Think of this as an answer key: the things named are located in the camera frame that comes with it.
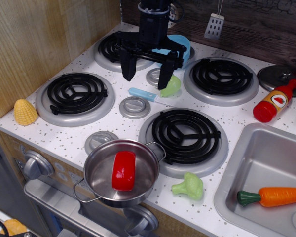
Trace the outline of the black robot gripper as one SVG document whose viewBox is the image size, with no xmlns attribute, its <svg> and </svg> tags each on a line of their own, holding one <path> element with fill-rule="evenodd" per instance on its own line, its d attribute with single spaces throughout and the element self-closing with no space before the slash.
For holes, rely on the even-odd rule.
<svg viewBox="0 0 296 237">
<path fill-rule="evenodd" d="M 170 4 L 139 4 L 139 31 L 119 31 L 117 48 L 123 77 L 131 81 L 138 58 L 161 64 L 158 89 L 165 89 L 175 68 L 183 66 L 186 47 L 167 36 Z"/>
</svg>

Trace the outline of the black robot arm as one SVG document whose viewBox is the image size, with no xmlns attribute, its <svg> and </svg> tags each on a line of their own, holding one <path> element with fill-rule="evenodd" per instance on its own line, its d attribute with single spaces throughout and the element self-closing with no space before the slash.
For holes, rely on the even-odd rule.
<svg viewBox="0 0 296 237">
<path fill-rule="evenodd" d="M 135 75 L 138 58 L 161 64 L 159 90 L 165 89 L 174 70 L 183 66 L 187 48 L 167 36 L 171 3 L 171 0 L 141 1 L 139 31 L 115 33 L 121 70 L 127 81 Z"/>
</svg>

